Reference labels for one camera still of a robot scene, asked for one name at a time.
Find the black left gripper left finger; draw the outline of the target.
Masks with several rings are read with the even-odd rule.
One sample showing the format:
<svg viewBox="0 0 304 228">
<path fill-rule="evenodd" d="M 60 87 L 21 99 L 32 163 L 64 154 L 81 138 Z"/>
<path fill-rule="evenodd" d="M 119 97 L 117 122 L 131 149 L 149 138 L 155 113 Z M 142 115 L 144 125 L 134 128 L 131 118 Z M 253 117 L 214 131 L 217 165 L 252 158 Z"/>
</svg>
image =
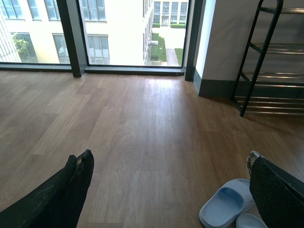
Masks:
<svg viewBox="0 0 304 228">
<path fill-rule="evenodd" d="M 94 170 L 87 149 L 32 192 L 0 213 L 2 228 L 75 228 Z"/>
</svg>

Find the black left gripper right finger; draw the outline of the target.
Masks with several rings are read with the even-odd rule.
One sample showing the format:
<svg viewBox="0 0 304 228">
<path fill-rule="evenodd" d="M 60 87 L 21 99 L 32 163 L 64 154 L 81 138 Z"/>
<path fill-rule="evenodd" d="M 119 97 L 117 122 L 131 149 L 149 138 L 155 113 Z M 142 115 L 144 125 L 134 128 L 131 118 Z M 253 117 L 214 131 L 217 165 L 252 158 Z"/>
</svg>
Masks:
<svg viewBox="0 0 304 228">
<path fill-rule="evenodd" d="M 304 183 L 256 151 L 247 158 L 250 193 L 269 228 L 304 226 Z"/>
</svg>

